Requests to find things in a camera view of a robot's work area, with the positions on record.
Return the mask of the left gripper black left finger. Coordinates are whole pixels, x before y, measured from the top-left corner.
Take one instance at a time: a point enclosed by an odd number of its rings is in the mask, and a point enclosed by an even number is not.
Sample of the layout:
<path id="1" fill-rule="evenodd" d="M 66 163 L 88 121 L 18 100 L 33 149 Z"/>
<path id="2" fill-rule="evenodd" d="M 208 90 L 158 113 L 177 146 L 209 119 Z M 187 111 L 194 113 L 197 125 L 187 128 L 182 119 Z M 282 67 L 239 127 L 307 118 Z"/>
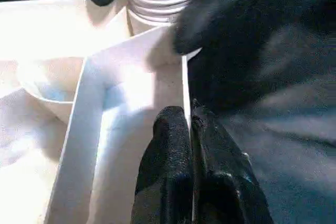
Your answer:
<path id="1" fill-rule="evenodd" d="M 193 153 L 184 110 L 157 115 L 140 161 L 131 223 L 192 223 Z"/>

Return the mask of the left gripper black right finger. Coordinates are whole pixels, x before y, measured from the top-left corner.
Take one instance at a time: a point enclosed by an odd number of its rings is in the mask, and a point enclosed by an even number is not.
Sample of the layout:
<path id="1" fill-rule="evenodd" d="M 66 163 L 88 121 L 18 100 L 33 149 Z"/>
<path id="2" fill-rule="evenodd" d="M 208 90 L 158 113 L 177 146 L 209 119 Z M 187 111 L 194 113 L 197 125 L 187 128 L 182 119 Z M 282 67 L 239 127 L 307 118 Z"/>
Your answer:
<path id="1" fill-rule="evenodd" d="M 248 155 L 206 106 L 193 100 L 191 108 L 198 161 L 197 222 L 273 223 Z"/>

